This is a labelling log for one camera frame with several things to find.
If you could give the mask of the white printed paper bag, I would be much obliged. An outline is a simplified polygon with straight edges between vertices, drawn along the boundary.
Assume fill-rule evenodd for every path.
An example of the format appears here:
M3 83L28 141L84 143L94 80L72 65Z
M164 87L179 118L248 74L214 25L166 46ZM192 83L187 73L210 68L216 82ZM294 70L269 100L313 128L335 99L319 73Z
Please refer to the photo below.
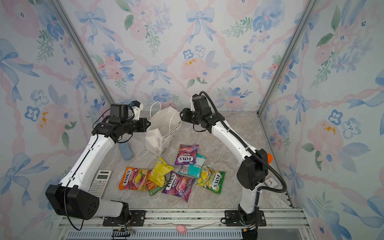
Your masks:
M152 108L160 102L156 101L150 108L151 126L146 131L146 148L157 156L161 156L170 145L182 125L180 112L172 107L159 109L152 115Z

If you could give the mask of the purple fox's candy bag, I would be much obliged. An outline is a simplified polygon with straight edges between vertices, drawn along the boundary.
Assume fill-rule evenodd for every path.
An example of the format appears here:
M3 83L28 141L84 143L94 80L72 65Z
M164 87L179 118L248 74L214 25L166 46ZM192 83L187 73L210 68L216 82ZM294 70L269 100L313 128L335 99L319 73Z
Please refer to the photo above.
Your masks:
M171 171L170 179L162 190L163 194L182 198L186 203L189 200L195 179L182 176Z
M180 145L175 165L182 166L195 164L198 148L199 145Z

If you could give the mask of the teal snack packet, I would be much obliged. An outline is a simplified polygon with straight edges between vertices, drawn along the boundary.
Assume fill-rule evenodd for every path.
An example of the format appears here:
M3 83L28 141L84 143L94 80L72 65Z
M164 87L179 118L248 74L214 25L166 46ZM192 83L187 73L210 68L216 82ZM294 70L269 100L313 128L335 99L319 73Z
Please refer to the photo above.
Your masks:
M204 165L206 160L206 157L197 154L196 163L181 166L179 174L187 175L193 178L199 178L202 166Z

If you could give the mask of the green yellow Fox's candy bag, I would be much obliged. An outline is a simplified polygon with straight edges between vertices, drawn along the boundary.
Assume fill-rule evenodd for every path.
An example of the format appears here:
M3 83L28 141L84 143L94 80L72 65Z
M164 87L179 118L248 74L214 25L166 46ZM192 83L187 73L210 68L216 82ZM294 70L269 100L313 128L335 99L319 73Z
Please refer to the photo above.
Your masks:
M217 171L208 166L202 166L197 185L218 195L221 194L226 172Z

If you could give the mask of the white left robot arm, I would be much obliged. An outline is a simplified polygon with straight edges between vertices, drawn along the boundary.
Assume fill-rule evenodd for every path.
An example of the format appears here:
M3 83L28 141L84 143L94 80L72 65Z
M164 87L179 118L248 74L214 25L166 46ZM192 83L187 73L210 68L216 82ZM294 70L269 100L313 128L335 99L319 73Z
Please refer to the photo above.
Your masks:
M128 203L100 199L90 189L105 156L119 139L125 134L144 133L151 125L140 116L143 108L138 101L112 104L109 115L93 126L89 143L75 165L57 185L49 185L46 190L57 215L83 221L107 218L118 225L130 222Z

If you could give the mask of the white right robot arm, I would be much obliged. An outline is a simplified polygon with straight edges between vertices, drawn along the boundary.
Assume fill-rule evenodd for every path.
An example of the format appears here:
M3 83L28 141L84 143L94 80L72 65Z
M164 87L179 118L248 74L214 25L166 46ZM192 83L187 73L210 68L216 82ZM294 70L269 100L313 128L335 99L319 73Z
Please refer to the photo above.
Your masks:
M181 120L198 125L217 137L232 152L240 167L237 179L242 186L242 198L238 207L240 222L245 226L257 224L257 188L268 175L268 155L244 141L219 113L205 92L191 97L191 107L180 113Z

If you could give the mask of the orange Fox's candy bag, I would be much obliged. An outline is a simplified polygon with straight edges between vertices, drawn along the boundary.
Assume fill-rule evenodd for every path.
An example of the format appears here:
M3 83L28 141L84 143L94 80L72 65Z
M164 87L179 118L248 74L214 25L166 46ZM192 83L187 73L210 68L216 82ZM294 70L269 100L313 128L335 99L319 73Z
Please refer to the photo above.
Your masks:
M119 184L119 189L145 192L149 173L149 169L127 167Z

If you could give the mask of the yellow snack bag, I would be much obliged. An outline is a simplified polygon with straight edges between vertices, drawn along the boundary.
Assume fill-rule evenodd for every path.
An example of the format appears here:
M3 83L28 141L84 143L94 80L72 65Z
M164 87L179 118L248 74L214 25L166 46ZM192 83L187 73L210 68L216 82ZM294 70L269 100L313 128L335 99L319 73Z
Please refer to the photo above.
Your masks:
M154 168L148 176L148 180L159 187L163 187L166 182L166 174L174 170L174 167L169 166L161 157L158 158Z

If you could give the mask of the light blue oval object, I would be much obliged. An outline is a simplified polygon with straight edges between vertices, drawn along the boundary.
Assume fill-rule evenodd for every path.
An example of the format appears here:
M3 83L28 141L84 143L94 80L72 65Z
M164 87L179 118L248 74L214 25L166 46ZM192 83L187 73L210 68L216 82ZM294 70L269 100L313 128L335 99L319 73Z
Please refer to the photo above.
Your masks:
M119 144L121 155L125 161L131 160L134 155L128 142Z

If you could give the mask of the green orange snack packet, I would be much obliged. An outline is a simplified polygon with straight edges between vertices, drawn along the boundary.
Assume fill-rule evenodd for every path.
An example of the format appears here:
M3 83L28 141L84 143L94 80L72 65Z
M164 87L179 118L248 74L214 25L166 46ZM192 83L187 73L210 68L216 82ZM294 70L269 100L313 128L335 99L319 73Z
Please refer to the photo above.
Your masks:
M150 196L154 196L156 193L162 191L166 186L167 181L164 181L163 186L158 186L154 182L147 180L146 187L149 191Z

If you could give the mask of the small white card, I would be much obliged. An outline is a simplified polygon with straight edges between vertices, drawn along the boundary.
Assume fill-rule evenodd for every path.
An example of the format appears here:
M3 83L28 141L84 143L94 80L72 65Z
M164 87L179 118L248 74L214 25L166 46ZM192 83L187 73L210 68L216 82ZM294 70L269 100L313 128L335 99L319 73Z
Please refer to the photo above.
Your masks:
M279 184L276 182L276 180L274 178L266 179L264 184L266 187L269 187L272 189L276 189L279 186Z

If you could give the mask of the aluminium enclosure frame post left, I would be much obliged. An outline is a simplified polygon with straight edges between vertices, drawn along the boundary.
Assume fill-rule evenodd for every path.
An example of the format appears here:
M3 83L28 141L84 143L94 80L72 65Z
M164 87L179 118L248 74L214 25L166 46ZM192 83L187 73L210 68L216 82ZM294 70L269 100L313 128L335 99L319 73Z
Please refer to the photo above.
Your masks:
M94 82L100 89L101 93L104 95L106 102L108 104L114 104L115 101L111 96L110 92L107 89L107 86L101 79L96 66L94 65L91 56L89 55L85 45L82 43L80 35L77 33L73 23L71 22L68 14L66 13L62 3L60 1L48 1L48 4L52 8L53 12L58 17L60 23L63 25L65 31L68 33L70 39L74 43L74 47L80 55L81 60L83 61L85 67L89 71L90 75L93 77Z

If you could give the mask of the aluminium enclosure frame post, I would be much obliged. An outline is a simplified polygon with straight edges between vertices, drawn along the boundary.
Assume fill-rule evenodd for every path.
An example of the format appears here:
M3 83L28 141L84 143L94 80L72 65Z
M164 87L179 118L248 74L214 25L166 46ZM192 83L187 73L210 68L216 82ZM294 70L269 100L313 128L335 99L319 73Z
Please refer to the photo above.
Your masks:
M101 79L96 66L94 65L91 56L89 55L85 45L82 43L80 35L77 33L73 23L71 22L68 14L66 13L62 3L60 1L48 1L48 4L52 8L53 12L58 17L60 23L63 25L65 31L68 33L70 39L74 43L74 47L80 55L81 60L83 61L85 67L89 71L90 75L93 77L94 82L100 89L101 93L104 95L106 102L108 104L114 104L115 101L111 96L110 92L107 89L107 86Z
M316 0L310 0L310 1L308 1L307 6L304 8L303 15L299 19L299 23L297 24L297 27L296 27L293 35L292 35L292 39L289 42L289 44L287 45L287 49L283 54L281 64L279 65L279 67L276 71L276 74L273 77L273 79L272 79L272 81L271 81L271 83L267 89L266 95L263 98L263 101L262 101L262 103L261 103L261 105L257 111L258 117L260 117L263 114L263 112L266 110L267 105L268 105L268 101L271 98L271 96L275 90L275 87L279 83L280 77L283 75L283 71L284 71L285 67L288 66L288 63L289 63L294 51L296 50L296 47L298 45L298 41L299 41L300 37L302 36L306 26L308 25L310 18L313 15L313 11L314 11L314 8L316 7L317 3L318 3L318 1L316 1Z

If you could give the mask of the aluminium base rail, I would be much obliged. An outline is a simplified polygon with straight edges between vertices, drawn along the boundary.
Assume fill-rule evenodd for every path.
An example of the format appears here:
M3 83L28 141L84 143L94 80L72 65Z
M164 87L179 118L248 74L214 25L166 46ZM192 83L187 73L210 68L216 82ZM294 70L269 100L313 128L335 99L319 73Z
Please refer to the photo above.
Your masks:
M237 210L147 209L133 210L133 219L118 225L108 219L73 220L75 230L63 219L55 240L313 240L302 209L261 209L258 223L244 226ZM186 234L176 227L184 225Z

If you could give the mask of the aluminium enclosure frame post right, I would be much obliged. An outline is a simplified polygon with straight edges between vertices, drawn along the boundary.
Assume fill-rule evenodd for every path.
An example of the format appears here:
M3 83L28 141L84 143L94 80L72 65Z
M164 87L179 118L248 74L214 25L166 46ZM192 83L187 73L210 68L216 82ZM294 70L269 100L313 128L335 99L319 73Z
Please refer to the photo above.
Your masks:
M298 41L299 41L300 37L302 36L306 26L308 25L310 18L313 15L313 11L314 11L314 8L316 7L317 3L318 3L318 1L316 1L316 0L310 0L310 1L308 1L307 6L304 8L303 15L299 19L299 23L297 24L297 27L296 27L293 35L292 35L292 39L289 42L289 44L287 45L287 49L283 54L281 64L279 65L279 67L276 71L276 74L273 77L273 79L272 79L272 81L271 81L271 83L267 89L266 95L263 98L263 101L262 101L262 103L261 103L261 105L257 111L258 117L260 117L263 114L263 112L266 110L267 105L268 105L268 101L271 98L271 96L275 90L275 87L279 83L280 77L283 75L283 71L284 71L285 67L288 66L288 63L289 63L294 51L296 50L296 47L298 45Z

